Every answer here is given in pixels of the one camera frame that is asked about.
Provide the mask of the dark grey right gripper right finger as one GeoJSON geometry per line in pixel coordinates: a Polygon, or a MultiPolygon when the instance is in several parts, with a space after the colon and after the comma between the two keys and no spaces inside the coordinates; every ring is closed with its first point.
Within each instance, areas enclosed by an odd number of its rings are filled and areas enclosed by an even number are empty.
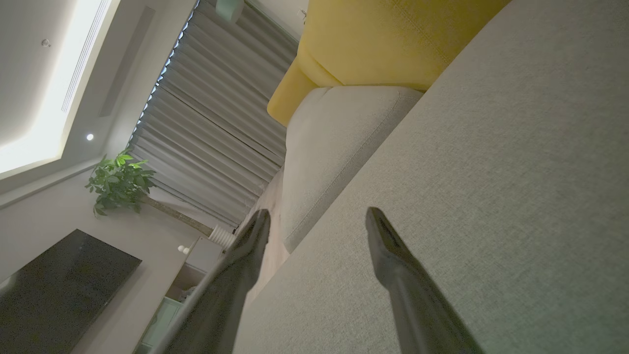
{"type": "Polygon", "coordinates": [[[400,351],[481,354],[482,348],[382,210],[368,208],[366,229],[375,276],[389,292],[400,351]]]}

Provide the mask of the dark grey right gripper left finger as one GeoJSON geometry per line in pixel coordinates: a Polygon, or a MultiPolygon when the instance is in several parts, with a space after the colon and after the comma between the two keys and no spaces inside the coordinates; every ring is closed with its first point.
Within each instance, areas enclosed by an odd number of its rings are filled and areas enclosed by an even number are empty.
{"type": "Polygon", "coordinates": [[[215,269],[186,299],[151,354],[231,354],[245,300],[258,281],[271,226],[256,211],[215,269]]]}

